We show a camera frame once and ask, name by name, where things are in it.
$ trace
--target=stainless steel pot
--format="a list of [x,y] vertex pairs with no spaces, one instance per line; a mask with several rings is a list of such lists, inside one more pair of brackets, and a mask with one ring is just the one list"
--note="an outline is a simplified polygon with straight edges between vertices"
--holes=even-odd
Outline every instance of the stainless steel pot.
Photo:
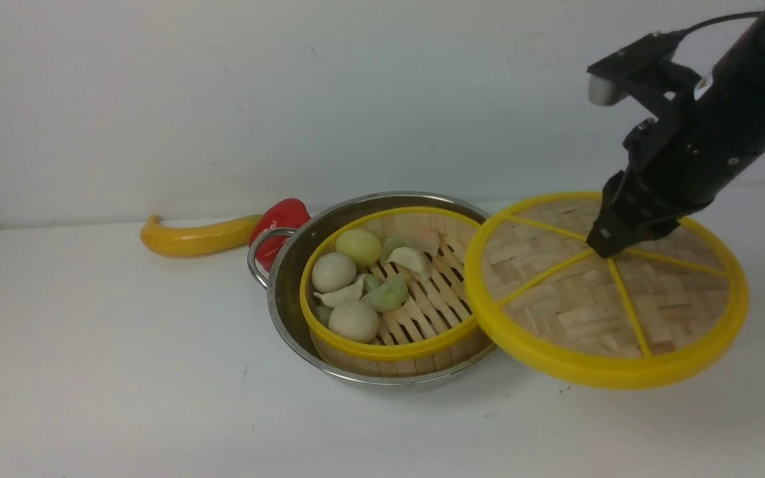
[[[331,377],[349,384],[385,388],[416,388],[418,385],[424,388],[428,385],[437,385],[477,363],[495,348],[495,345],[489,345],[485,350],[471,357],[470,360],[440,372],[404,378],[360,375],[331,366],[321,360],[315,345],[312,345],[309,326],[307,326],[303,311],[300,309],[300,276],[303,275],[303,269],[306,267],[309,257],[321,244],[321,241],[340,227],[368,214],[374,214],[374,212],[404,208],[405,206],[433,206],[433,208],[447,209],[458,212],[458,214],[471,218],[480,224],[485,222],[488,217],[486,212],[452,197],[428,193],[408,193],[408,191],[372,194],[346,200],[337,206],[332,206],[327,211],[311,218],[300,229],[277,228],[264,231],[250,245],[250,250],[246,255],[246,264],[250,273],[267,289],[270,318],[285,343],[291,347],[295,354],[303,357],[303,360],[318,367],[319,370]],[[268,237],[273,236],[288,236],[290,238],[276,256],[276,261],[270,270],[270,276],[265,276],[256,264],[256,252]]]

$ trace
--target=yellow banana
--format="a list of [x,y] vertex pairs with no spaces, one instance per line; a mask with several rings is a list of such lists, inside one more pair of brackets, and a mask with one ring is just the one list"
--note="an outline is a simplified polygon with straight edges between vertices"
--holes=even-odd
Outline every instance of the yellow banana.
[[251,214],[208,226],[173,228],[162,226],[153,214],[140,229],[140,241],[152,252],[166,257],[213,254],[245,245],[261,218],[261,214]]

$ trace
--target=steamer basket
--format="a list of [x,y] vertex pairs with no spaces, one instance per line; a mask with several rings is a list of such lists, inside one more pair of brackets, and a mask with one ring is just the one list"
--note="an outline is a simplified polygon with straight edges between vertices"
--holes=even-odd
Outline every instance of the steamer basket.
[[[410,235],[422,228],[433,229],[441,237],[440,254],[433,258],[434,271],[429,281],[421,281],[396,264],[377,262],[359,270],[359,274],[371,273],[381,279],[401,275],[410,292],[400,309],[381,315],[377,336],[370,344],[344,339],[318,321],[310,281],[312,266],[323,254],[334,251],[337,237],[359,228],[382,239]],[[327,237],[309,258],[300,281],[301,309],[321,357],[351,372],[410,377],[444,370],[485,350],[491,340],[477,326],[468,305],[462,266],[477,229],[476,221],[455,212],[408,206],[365,216]]]
[[713,365],[748,311],[734,255],[689,218],[603,260],[586,245],[601,194],[524,200],[492,216],[465,260],[469,302],[504,351],[555,377],[650,388]]

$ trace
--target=bell pepper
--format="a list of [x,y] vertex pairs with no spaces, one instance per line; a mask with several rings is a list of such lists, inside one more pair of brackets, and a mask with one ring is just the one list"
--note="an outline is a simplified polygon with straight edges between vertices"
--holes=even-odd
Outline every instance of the bell pepper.
[[[306,205],[301,200],[294,199],[293,197],[280,200],[262,214],[261,220],[258,221],[256,227],[252,230],[250,242],[255,241],[256,237],[265,230],[276,229],[277,227],[297,229],[303,226],[310,218],[309,211],[307,211]],[[288,237],[271,237],[258,248],[256,260],[261,264],[265,272],[270,272],[270,268],[273,267],[274,260],[276,260],[276,254],[279,254],[285,241],[288,241]]]

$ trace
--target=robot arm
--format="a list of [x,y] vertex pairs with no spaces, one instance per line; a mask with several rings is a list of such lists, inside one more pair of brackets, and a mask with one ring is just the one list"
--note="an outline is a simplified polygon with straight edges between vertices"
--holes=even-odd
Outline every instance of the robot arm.
[[[671,62],[689,33],[759,16],[706,78]],[[656,119],[626,136],[628,167],[608,179],[586,241],[603,258],[665,237],[765,152],[765,12],[652,33],[592,64],[589,98],[634,97]],[[666,93],[674,94],[670,100]]]

